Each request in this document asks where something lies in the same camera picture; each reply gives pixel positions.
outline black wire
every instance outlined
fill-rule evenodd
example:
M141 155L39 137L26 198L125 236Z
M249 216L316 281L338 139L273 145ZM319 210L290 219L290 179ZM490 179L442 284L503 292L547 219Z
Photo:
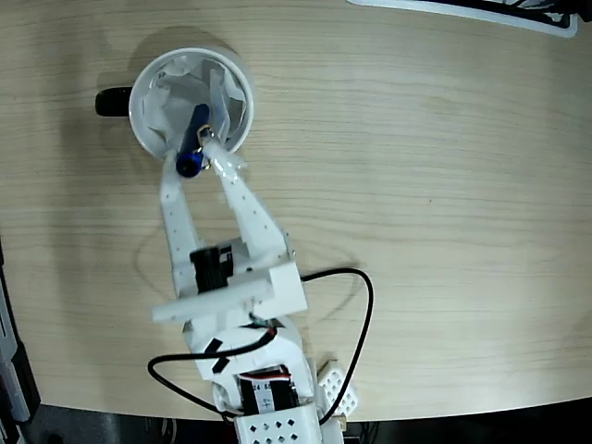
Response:
M308 275L302 277L302 282L309 282L311 280L319 279L319 278L326 278L328 276L336 276L336 275L357 275L364 280L366 287L368 289L368 306L366 308L366 316L364 319L364 324L362 325L362 330L360 332L360 337L358 338L358 343L355 347L353 352L353 356L350 362L350 368L348 368L348 372L343 380L343 386L341 386L341 390L333 405L327 410L327 413L319 420L319 424L322 426L326 423L333 413L337 410L339 403L343 399L343 395L352 380L353 371L355 370L355 366L358 364L358 359L360 358L360 353L362 352L362 347L364 346L364 341L366 339L366 335L368 333L368 328L370 327L370 319L372 318L372 310L374 307L374 287L372 285L372 281L370 277L366 275L366 273L362 270L358 270L357 268L351 267L341 267L341 268L333 268L330 270L320 271L318 273L313 273L312 275ZM174 391L180 397L185 398L188 401L191 401L200 407L209 410L210 412L218 413L222 416L222 419L227 422L229 418L233 418L237 416L235 413L230 412L220 412L214 404L204 401L198 398L195 395L192 395L189 391L184 390L183 388L179 387L178 385L174 384L173 382L166 379L160 373L155 370L155 367L161 363L171 363L171 362L179 362L179 361L200 361L205 359L217 359L217 358L228 358L230 356L238 356L240 354L254 352L257 349L260 349L267 345L269 342L273 340L276 336L277 331L274 328L269 328L267 332L256 342L250 345L245 345L244 347L239 347L238 349L232 350L225 350L225 351L215 351L211 353L178 353L178 354L163 354L161 356L156 356L150 360L148 363L148 373L151 377L153 377L156 381L161 383L167 389Z
M174 391L181 397L185 398L188 401L191 401L200 407L204 407L206 410L210 412L219 413L222 415L222 419L227 420L228 418L233 418L236 416L234 413L230 412L220 412L214 404L210 402L204 401L198 398L195 395L192 395L189 391L184 390L183 388L179 387L178 385L172 383L160 373L158 373L155 367L161 363L171 363L171 362L178 362L178 361L200 361L204 359L218 359L218 358L228 358L230 356L238 356L240 354L254 352L257 349L260 349L267 345L269 342L273 340L276 336L276 330L274 328L269 328L266 333L256 342L253 344L245 345L244 347L239 347L238 349L231 349L231 350L223 350L223 351L214 351L210 353L178 353L178 354L163 354L161 356L156 356L150 360L148 363L148 373L151 377L153 377L156 381L160 382L163 386L167 389Z
M333 405L327 410L327 413L321 418L319 424L322 426L326 423L333 413L337 410L339 403L343 399L343 395L345 394L345 390L347 390L350 381L352 380L353 371L355 370L355 366L358 364L358 359L360 358L360 353L362 352L362 347L364 346L364 341L366 339L366 335L368 333L368 328L370 327L370 319L372 318L372 309L374 308L374 287L372 285L372 280L370 277L366 275L366 273L362 270L358 270L357 268L351 268L348 266L342 268L333 268L331 270L320 271L318 273L313 273L312 275L308 275L302 278L302 282L309 282L311 280L319 279L319 278L326 278L327 276L335 276L335 275L357 275L364 280L366 287L368 289L368 306L366 308L366 316L364 319L364 324L362 325L362 330L360 331L360 338L358 338L358 343L355 346L355 350L353 351L353 356L351 357L350 368L348 368L348 373L345 375L343 379L343 385L341 386L341 390L339 391L339 395L333 402Z

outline wooden table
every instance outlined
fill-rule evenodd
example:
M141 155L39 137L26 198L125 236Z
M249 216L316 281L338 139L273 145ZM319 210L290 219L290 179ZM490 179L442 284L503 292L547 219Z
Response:
M184 352L160 165L93 97L168 49L223 43L258 90L247 180L302 272L358 265L376 311L353 419L592 395L592 27L563 40L344 0L31 0L0 15L0 234L43 401L210 418L145 365ZM237 234L219 183L187 187L211 242ZM349 362L354 278L306 287L307 352ZM203 396L191 364L167 375Z

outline mug handle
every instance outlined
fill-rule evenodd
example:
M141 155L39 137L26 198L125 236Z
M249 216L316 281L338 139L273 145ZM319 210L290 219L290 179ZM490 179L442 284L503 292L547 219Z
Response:
M94 98L94 111L103 117L127 117L130 94L130 86L102 90Z

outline white mug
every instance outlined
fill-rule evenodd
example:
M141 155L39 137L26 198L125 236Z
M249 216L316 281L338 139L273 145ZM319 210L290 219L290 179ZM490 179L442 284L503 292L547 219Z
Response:
M170 60L179 56L199 55L224 65L238 80L246 99L246 109L239 128L225 142L225 148L234 153L249 133L254 116L253 78L244 62L232 51L217 46L180 48L162 54L142 70L132 87L109 88L96 95L94 107L103 117L129 117L129 123L136 139L148 153L164 159L169 150L163 137L146 126L143 119L142 98L148 93L150 83L156 73Z

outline blue marker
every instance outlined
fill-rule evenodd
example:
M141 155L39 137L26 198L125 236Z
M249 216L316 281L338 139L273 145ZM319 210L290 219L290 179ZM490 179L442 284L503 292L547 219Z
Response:
M204 154L197 140L197 131L203 125L206 125L209 120L209 106L205 104L195 106L189 127L185 130L176 163L177 172L184 178L194 178L202 170Z

